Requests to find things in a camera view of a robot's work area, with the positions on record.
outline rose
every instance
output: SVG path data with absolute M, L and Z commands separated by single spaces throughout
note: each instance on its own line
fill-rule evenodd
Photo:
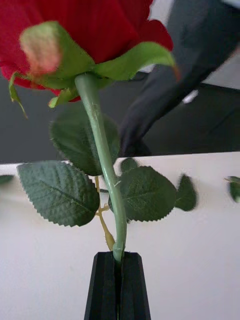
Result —
M 49 83 L 46 79 L 40 80 L 40 75 L 54 75 L 63 58 L 58 44 L 49 42 L 48 35 L 48 39 L 42 40 L 45 41 L 45 47 L 35 33 L 30 38 L 30 46 L 29 39 L 23 39 L 20 43 L 24 30 L 49 21 L 58 22 L 95 64 L 114 60 L 143 42 L 154 42 L 171 51 L 173 44 L 165 27 L 157 20 L 148 20 L 152 2 L 153 0 L 2 0 L 2 74 L 9 80 L 17 72 L 18 77 L 13 79 L 14 83 L 27 88 L 32 88 L 34 83 L 34 88 L 50 89 L 57 95 L 62 89 L 70 87 L 65 83 L 56 85 L 52 84 L 53 81 Z M 74 95 L 76 96 L 76 92 L 67 92 L 66 98 L 70 100 Z

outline artificial rose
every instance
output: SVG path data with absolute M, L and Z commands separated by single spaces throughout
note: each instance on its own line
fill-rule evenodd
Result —
M 95 64 L 113 60 L 142 42 L 155 42 L 172 50 L 171 37 L 161 22 L 148 20 L 153 0 L 1 0 L 0 68 L 9 80 L 14 72 L 29 75 L 28 52 L 20 45 L 22 32 L 47 21 L 58 22 Z M 46 73 L 54 72 L 61 54 L 50 44 L 50 59 L 44 60 Z M 16 77 L 14 83 L 36 89 L 47 86 Z M 61 90 L 50 88 L 56 95 Z

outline dark clothing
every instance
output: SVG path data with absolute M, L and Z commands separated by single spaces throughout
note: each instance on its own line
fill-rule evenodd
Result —
M 230 56 L 240 39 L 240 10 L 219 0 L 175 0 L 167 29 L 181 79 L 170 67 L 154 67 L 121 124 L 121 156 L 133 156 L 153 123 Z

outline rose stem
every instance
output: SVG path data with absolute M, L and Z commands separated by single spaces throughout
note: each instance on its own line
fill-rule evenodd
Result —
M 99 92 L 94 75 L 89 73 L 78 75 L 75 78 L 75 85 L 90 121 L 102 173 L 111 199 L 116 224 L 116 242 L 113 246 L 113 256 L 117 264 L 120 265 L 124 256 L 127 237 L 127 218 L 120 193 L 120 185 L 112 165 L 100 108 Z

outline rose petal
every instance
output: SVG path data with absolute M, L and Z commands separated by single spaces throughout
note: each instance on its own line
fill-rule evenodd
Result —
M 169 51 L 173 50 L 173 41 L 167 29 L 158 20 L 145 21 L 138 33 L 138 39 L 130 43 L 129 49 L 141 42 L 156 42 Z
M 138 31 L 148 19 L 153 0 L 119 0 L 123 12 Z

